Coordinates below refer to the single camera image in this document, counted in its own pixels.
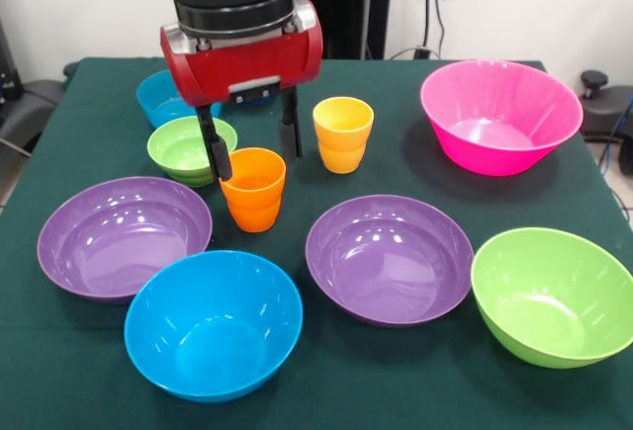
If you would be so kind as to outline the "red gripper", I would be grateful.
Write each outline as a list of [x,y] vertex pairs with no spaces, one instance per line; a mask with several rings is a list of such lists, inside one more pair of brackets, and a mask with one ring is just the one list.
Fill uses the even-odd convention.
[[297,26],[294,32],[275,30],[249,39],[215,40],[207,50],[197,50],[195,39],[177,24],[160,29],[167,66],[181,97],[196,107],[210,167],[218,180],[229,180],[232,169],[226,142],[216,130],[210,105],[244,96],[249,89],[287,88],[280,95],[282,156],[286,162],[302,156],[298,95],[292,86],[318,76],[323,40],[312,1],[298,0],[291,21]]

